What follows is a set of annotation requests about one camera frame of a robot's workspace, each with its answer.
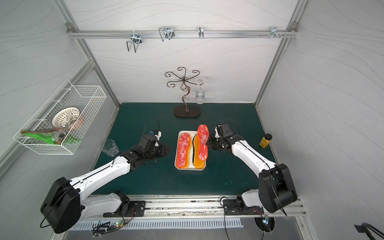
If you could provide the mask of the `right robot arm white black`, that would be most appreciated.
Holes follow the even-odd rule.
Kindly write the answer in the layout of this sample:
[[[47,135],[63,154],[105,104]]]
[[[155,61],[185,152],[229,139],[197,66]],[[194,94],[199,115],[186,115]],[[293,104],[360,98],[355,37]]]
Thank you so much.
[[[239,158],[258,177],[258,189],[245,191],[238,196],[241,205],[248,208],[262,207],[274,213],[298,200],[289,168],[265,158],[241,135],[235,135],[227,122],[216,125],[208,146]]]

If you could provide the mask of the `white storage box tray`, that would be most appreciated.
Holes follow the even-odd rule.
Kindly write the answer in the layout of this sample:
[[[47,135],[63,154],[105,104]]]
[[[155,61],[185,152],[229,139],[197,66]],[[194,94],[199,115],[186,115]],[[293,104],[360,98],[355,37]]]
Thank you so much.
[[[188,164],[188,166],[186,167],[186,168],[179,168],[178,166],[177,166],[177,161],[178,161],[178,141],[179,140],[177,140],[177,148],[176,148],[176,155],[175,155],[175,162],[174,162],[174,166],[175,166],[175,168],[177,169],[177,170],[179,170],[179,171],[203,171],[203,170],[197,170],[197,169],[195,169],[195,167],[194,167],[194,165],[193,165],[193,149],[194,149],[194,147],[193,147],[193,138],[194,138],[194,136],[195,135],[197,135],[198,134],[198,132],[197,131],[180,131],[179,133],[178,133],[178,139],[182,136],[182,134],[184,134],[184,133],[188,133],[189,135],[190,135],[190,137],[191,137],[191,139],[192,139],[192,144],[191,144],[191,149],[190,149],[190,152],[189,152],[189,164]]]

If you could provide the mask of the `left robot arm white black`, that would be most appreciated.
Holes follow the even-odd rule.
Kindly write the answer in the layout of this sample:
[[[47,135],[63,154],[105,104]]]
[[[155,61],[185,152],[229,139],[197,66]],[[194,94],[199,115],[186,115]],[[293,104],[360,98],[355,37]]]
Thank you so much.
[[[41,213],[56,234],[63,233],[79,220],[101,214],[126,216],[132,206],[130,199],[121,191],[106,196],[91,194],[112,180],[126,175],[146,161],[163,158],[170,147],[161,144],[161,131],[150,131],[141,137],[139,144],[115,157],[111,162],[70,180],[57,179],[42,206]]]

